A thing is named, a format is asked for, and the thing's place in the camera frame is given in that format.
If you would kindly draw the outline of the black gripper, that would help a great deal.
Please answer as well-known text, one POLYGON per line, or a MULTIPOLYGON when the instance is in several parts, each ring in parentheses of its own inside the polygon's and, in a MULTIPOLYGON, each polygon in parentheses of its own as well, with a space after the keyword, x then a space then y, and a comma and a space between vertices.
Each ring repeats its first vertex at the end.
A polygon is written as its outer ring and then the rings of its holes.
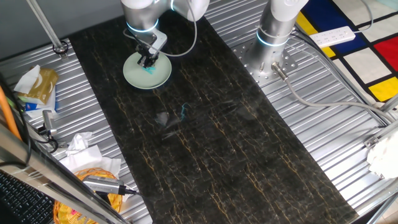
POLYGON ((146 45, 137 44, 136 50, 141 56, 137 62, 141 67, 152 67, 158 59, 158 53, 150 53, 149 48, 146 45))

